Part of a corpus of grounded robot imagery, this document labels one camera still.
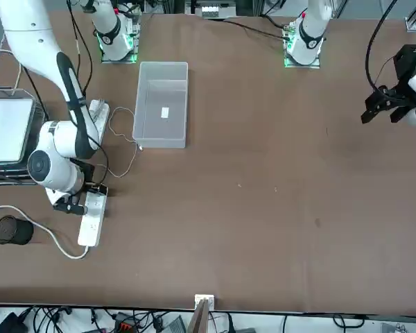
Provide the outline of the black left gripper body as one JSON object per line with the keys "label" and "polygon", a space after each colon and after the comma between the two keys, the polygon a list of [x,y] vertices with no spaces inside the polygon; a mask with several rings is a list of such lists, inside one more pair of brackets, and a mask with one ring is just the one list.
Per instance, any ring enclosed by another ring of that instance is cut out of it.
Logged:
{"label": "black left gripper body", "polygon": [[405,85],[416,68],[416,44],[405,44],[393,58],[398,86]]}

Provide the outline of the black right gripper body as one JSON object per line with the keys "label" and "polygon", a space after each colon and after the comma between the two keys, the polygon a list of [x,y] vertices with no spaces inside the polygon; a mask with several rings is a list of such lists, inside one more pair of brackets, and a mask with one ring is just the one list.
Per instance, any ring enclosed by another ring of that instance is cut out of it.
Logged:
{"label": "black right gripper body", "polygon": [[84,175],[85,182],[93,182],[94,165],[87,162],[83,162],[81,160],[77,160],[75,158],[71,158],[71,162],[78,166],[78,168]]}

